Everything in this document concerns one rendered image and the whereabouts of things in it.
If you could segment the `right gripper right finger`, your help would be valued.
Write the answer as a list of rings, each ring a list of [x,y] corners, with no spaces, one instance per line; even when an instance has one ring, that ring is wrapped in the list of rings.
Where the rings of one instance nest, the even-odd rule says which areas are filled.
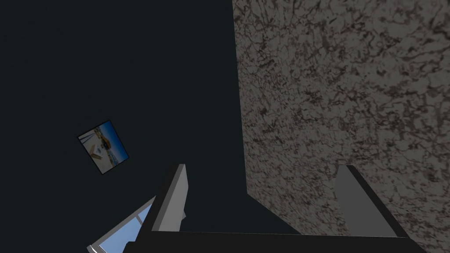
[[[338,167],[334,191],[352,236],[409,237],[354,166]]]

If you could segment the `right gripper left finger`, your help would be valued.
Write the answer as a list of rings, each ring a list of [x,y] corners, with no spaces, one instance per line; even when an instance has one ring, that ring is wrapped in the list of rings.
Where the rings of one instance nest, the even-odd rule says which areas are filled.
[[[171,165],[163,179],[140,232],[180,231],[188,193],[185,164]]]

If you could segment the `white framed window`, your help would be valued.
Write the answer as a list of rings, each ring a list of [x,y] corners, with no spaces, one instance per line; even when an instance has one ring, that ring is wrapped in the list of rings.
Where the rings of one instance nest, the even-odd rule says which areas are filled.
[[[151,198],[100,239],[89,245],[88,253],[122,253],[127,242],[136,240],[154,199],[154,197]]]

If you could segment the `framed picture with blue sky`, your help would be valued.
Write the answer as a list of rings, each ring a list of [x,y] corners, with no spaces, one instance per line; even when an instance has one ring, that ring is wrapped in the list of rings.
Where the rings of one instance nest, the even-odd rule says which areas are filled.
[[[129,159],[111,122],[107,120],[77,136],[100,174],[106,174]]]

